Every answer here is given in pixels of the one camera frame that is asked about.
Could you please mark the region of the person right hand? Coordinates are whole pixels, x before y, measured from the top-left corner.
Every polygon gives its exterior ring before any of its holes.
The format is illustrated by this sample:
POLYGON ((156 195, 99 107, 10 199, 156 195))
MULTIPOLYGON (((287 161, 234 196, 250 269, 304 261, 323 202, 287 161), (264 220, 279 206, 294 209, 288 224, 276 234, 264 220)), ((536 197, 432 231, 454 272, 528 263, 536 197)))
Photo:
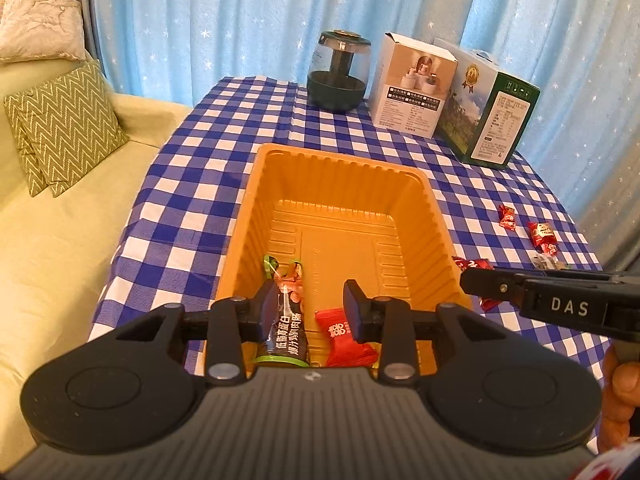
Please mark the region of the person right hand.
POLYGON ((630 438, 631 417, 640 404, 639 363, 621 363, 611 346, 603 361, 602 417, 597 440, 604 453, 630 438))

